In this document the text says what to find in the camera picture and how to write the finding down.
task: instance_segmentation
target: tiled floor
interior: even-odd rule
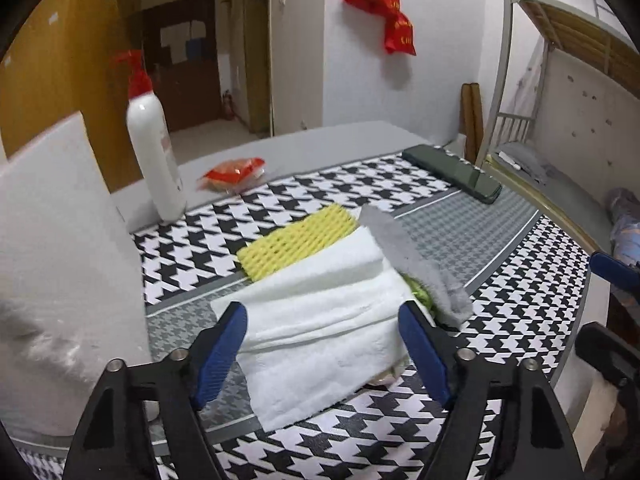
[[[212,121],[171,134],[171,144],[178,164],[234,148],[252,140],[258,140],[258,136],[249,133],[238,120]]]

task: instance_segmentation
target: blue gripper pad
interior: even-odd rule
[[[633,292],[640,286],[640,274],[605,253],[593,253],[589,259],[591,272],[621,290]]]
[[[191,397],[197,410],[201,410],[207,402],[218,396],[236,359],[246,334],[247,314],[244,305],[237,301],[229,304],[214,328],[221,325],[222,332],[198,370],[196,393]]]
[[[451,398],[447,384],[447,369],[406,303],[398,312],[398,325],[400,335],[427,393],[441,406],[445,406]]]

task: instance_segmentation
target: fire extinguisher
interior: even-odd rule
[[[231,97],[229,90],[226,90],[222,95],[222,109],[223,117],[227,121],[233,121],[236,114],[234,113],[234,99]]]

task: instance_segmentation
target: white towel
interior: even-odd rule
[[[68,436],[110,359],[151,361],[140,255],[76,113],[0,169],[0,418]]]
[[[367,228],[211,303],[241,301],[238,363],[265,431],[344,399],[406,354],[398,309],[414,299]]]

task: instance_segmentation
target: houndstooth mattress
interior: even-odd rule
[[[398,154],[278,179],[137,233],[154,356],[188,346],[215,322],[209,301],[246,285],[235,256],[240,248],[329,203],[370,203],[392,213],[421,253],[466,283],[474,316],[455,335],[461,346],[497,362],[538,357],[549,377],[558,368],[580,315],[587,254],[510,190],[483,205]],[[265,434],[243,381],[235,365],[203,414],[221,464],[240,480],[415,478],[446,416],[410,366],[391,387],[367,386],[305,422]],[[499,410],[499,402],[487,406],[470,478],[482,476]],[[161,428],[152,436],[161,441]],[[62,459],[22,453],[41,478],[61,477]],[[169,457],[158,461],[163,478],[176,478]]]

